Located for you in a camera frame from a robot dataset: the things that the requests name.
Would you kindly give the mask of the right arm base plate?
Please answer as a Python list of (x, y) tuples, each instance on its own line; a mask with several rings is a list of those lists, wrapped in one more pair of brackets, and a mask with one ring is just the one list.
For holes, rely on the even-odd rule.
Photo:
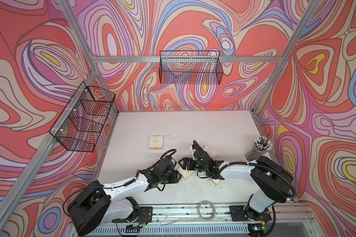
[(249, 206), (245, 207), (244, 205), (231, 205), (229, 207), (229, 214), (234, 222), (269, 222), (272, 220), (272, 216), (268, 208), (266, 208), (263, 212), (259, 213), (254, 209), (250, 208)]

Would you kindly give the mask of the cream drawer jewelry box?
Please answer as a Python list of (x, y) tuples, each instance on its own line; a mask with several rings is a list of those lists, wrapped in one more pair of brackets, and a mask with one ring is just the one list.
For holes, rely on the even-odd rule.
[(163, 136), (150, 136), (148, 148), (149, 150), (162, 150)]

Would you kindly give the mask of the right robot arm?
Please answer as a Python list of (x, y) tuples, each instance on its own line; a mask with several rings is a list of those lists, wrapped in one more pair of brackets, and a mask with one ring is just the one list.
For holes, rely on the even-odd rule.
[(285, 203), (297, 196), (293, 176), (266, 156), (252, 162), (225, 162), (212, 159), (195, 140), (190, 149), (192, 157), (178, 161), (182, 169), (203, 172), (213, 180), (245, 179), (258, 185), (259, 190), (244, 207), (247, 213), (260, 214), (277, 202)]

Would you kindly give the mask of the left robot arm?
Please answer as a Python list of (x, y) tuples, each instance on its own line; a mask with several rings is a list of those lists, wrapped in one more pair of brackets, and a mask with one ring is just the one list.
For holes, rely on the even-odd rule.
[(96, 180), (81, 189), (67, 206), (77, 235), (83, 237), (103, 223), (119, 220), (147, 224), (151, 216), (142, 210), (133, 195), (154, 188), (163, 191), (167, 184), (177, 184), (182, 176), (175, 169), (175, 153), (176, 149), (165, 152), (155, 164), (138, 170), (134, 177), (109, 184)]

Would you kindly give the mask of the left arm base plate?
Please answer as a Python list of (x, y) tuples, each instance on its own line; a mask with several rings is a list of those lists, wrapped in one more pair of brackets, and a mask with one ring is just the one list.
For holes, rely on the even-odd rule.
[(139, 223), (148, 224), (152, 221), (153, 207), (142, 206), (133, 211), (126, 219), (115, 219), (112, 223)]

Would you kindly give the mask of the small cream jewelry box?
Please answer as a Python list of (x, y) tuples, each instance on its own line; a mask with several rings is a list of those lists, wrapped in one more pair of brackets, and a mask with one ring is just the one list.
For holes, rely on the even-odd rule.
[(194, 170), (185, 170), (182, 169), (181, 167), (179, 167), (177, 171), (181, 174), (182, 178), (185, 181), (187, 181), (190, 177), (192, 177), (196, 173), (196, 171)]

